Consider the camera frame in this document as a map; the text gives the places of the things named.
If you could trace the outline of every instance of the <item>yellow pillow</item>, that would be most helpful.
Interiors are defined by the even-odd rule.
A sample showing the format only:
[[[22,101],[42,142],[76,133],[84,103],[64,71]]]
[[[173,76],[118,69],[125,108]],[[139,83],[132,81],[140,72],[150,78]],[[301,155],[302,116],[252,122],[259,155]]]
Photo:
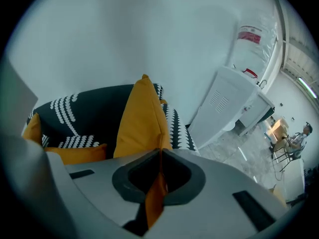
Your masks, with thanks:
[[[38,113],[33,115],[22,137],[27,140],[35,141],[42,146],[41,121]],[[59,154],[61,156],[63,164],[65,165],[74,165],[105,160],[105,149],[106,144],[102,144],[98,147],[69,149],[48,147],[45,148],[44,151],[52,151]]]
[[[131,91],[121,119],[114,157],[127,156],[155,148],[171,149],[164,111],[155,88],[147,75],[137,81]],[[167,194],[166,182],[159,173],[145,199],[150,228],[163,211]]]
[[[87,148],[55,148],[47,147],[44,151],[55,152],[60,155],[64,165],[74,165],[88,162],[97,162],[106,159],[106,144]]]
[[[42,131],[39,114],[36,113],[33,115],[22,137],[27,140],[32,140],[42,146]]]
[[[131,91],[121,119],[115,157],[155,148],[171,149],[164,111],[154,85],[147,75]]]

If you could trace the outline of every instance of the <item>black and white pillow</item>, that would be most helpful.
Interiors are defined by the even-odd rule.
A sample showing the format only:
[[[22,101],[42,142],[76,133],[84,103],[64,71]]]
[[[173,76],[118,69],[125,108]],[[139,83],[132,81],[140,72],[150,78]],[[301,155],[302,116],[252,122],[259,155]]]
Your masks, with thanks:
[[[112,158],[133,86],[105,87],[58,98],[33,109],[27,123],[35,113],[39,114],[44,147],[81,147],[86,137],[84,147],[106,143],[108,157]],[[154,84],[154,88],[161,99],[161,85]]]
[[[168,124],[170,144],[173,149],[189,149],[198,152],[185,124],[181,121],[177,111],[170,105],[161,104]]]

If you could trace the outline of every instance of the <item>red label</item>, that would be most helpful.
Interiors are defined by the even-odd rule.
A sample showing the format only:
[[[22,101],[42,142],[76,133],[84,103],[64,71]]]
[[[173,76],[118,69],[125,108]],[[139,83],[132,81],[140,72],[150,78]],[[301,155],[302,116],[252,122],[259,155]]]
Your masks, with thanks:
[[[238,34],[238,39],[248,40],[257,44],[260,42],[260,36],[250,32],[240,32]]]

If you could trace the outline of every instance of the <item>floor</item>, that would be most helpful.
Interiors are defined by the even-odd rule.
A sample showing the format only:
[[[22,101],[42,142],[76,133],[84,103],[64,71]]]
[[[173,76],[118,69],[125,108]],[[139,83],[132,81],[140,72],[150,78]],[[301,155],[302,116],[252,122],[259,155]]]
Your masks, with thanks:
[[[237,168],[266,189],[277,185],[285,197],[284,173],[279,172],[284,162],[271,160],[270,140],[264,135],[265,128],[264,124],[258,124],[240,137],[236,126],[200,149],[199,155]]]

